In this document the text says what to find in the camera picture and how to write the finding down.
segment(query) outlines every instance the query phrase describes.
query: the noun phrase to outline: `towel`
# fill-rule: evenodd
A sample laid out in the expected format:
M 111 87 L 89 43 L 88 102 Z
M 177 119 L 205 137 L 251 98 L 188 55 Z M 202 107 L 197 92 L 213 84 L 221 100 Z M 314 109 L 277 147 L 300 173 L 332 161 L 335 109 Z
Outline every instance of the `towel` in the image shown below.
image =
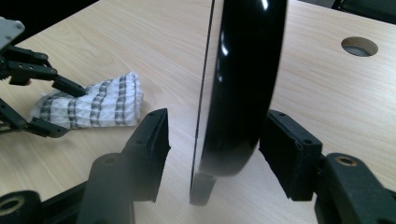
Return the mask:
M 90 85 L 85 91 L 75 98 L 54 90 L 41 97 L 30 117 L 66 129 L 135 126 L 139 121 L 142 90 L 136 73 Z

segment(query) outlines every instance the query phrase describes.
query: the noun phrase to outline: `white and black checkered towel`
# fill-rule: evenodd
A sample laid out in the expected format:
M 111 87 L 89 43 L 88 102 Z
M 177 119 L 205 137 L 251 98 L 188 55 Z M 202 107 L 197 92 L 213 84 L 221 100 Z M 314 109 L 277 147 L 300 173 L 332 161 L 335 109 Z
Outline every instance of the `white and black checkered towel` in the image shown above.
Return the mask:
M 62 91 L 43 96 L 31 111 L 66 129 L 135 126 L 140 119 L 142 91 L 135 73 L 93 84 L 87 94 L 75 98 Z

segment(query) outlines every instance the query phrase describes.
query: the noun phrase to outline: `table surface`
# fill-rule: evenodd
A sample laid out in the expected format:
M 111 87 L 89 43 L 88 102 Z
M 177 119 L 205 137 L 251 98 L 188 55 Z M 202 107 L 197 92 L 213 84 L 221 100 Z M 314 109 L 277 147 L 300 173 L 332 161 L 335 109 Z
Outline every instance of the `table surface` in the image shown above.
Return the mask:
M 220 179 L 205 207 L 189 205 L 191 163 L 211 1 L 101 0 L 19 44 L 45 52 L 59 73 L 89 85 L 135 71 L 142 117 L 169 110 L 170 144 L 156 203 L 135 203 L 136 223 L 315 223 L 314 203 L 288 200 L 260 152 L 237 176 Z M 341 42 L 374 41 L 357 57 Z M 323 142 L 323 152 L 363 160 L 396 190 L 396 26 L 289 1 L 271 107 Z M 26 118 L 40 92 L 0 83 L 1 97 Z M 46 200 L 87 180 L 92 162 L 120 152 L 134 127 L 70 131 L 58 139 L 0 136 L 0 195 L 32 189 Z

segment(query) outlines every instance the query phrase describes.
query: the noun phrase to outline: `wooden table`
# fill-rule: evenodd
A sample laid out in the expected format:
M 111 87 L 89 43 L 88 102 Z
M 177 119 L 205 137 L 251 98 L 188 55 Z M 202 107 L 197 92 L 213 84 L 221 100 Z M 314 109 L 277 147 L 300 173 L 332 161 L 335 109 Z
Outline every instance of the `wooden table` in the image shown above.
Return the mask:
M 189 205 L 191 162 L 210 1 L 101 0 L 20 47 L 45 52 L 59 73 L 89 85 L 135 71 L 142 117 L 169 109 L 170 144 L 156 203 L 135 203 L 136 223 L 315 223 L 313 202 L 286 199 L 260 152 L 218 181 L 206 207 Z M 376 55 L 346 53 L 341 41 L 374 41 Z M 396 190 L 396 26 L 290 1 L 272 108 L 324 144 L 366 162 Z M 26 118 L 50 83 L 1 82 L 1 97 Z M 88 178 L 92 162 L 120 152 L 133 127 L 81 129 L 62 138 L 0 136 L 0 195 L 32 189 L 46 200 Z

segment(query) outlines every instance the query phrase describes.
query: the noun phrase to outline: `checkered cloth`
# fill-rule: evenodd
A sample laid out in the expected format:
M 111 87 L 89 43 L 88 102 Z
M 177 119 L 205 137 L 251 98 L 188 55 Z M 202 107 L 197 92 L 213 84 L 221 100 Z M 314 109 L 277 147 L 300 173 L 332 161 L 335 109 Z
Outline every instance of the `checkered cloth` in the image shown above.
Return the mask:
M 31 118 L 78 129 L 135 126 L 140 119 L 142 91 L 135 73 L 93 84 L 86 95 L 75 98 L 54 90 L 43 96 L 31 111 Z

